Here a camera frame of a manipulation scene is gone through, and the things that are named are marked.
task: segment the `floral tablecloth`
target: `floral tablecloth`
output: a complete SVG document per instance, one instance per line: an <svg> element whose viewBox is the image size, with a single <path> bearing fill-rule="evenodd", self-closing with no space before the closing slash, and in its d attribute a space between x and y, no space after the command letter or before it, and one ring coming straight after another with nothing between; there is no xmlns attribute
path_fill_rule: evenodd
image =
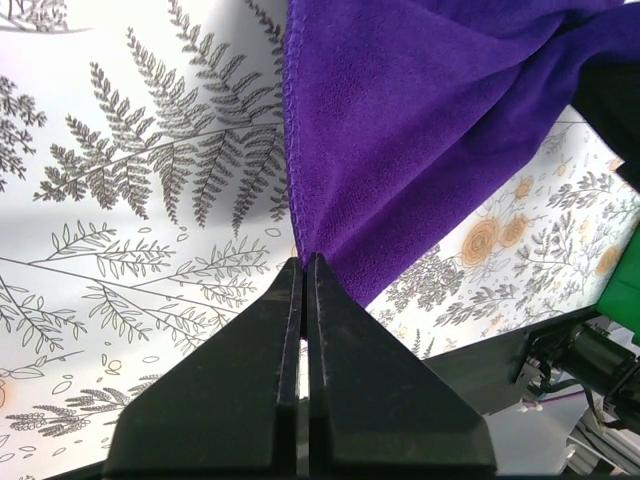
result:
<svg viewBox="0 0 640 480"><path fill-rule="evenodd" d="M103 459L295 254L285 3L0 0L1 478ZM594 303L639 218L618 165L568 110L369 310L424 358Z"/></svg>

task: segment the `purple cloth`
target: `purple cloth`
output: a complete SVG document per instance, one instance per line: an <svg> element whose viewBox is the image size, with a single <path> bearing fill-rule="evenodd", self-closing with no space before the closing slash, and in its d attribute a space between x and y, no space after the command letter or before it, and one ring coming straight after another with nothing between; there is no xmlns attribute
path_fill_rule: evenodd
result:
<svg viewBox="0 0 640 480"><path fill-rule="evenodd" d="M640 4L620 3L290 0L303 263L323 253L356 301L373 300L533 157L582 65L640 60Z"/></svg>

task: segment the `towel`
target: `towel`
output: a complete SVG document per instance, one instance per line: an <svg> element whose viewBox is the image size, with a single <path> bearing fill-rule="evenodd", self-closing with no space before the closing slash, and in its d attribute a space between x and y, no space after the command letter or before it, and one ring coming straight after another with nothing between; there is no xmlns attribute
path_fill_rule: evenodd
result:
<svg viewBox="0 0 640 480"><path fill-rule="evenodd" d="M534 156L583 65L640 60L640 4L291 0L289 198L303 264L368 304Z"/></svg>

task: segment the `table surface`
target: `table surface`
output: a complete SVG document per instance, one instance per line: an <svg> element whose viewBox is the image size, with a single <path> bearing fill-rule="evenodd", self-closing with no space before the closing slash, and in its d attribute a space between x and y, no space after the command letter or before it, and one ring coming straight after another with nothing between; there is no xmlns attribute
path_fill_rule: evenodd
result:
<svg viewBox="0 0 640 480"><path fill-rule="evenodd" d="M228 161L282 144L267 107L285 4L66 0L66 18L9 21L0 0L0 152L15 167L0 177L3 479L102 460L118 413L295 254L282 171ZM196 76L202 52L222 53L218 74L241 91L265 87L251 125L211 106L223 87ZM220 151L228 171L208 168ZM425 358L593 304L639 218L618 164L568 110L369 310Z"/></svg>

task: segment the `green object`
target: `green object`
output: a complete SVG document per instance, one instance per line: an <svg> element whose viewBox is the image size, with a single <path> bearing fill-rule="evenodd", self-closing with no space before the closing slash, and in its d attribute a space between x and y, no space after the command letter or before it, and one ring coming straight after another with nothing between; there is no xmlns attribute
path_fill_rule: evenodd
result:
<svg viewBox="0 0 640 480"><path fill-rule="evenodd" d="M640 346L640 228L598 300L597 310L631 330L633 343Z"/></svg>

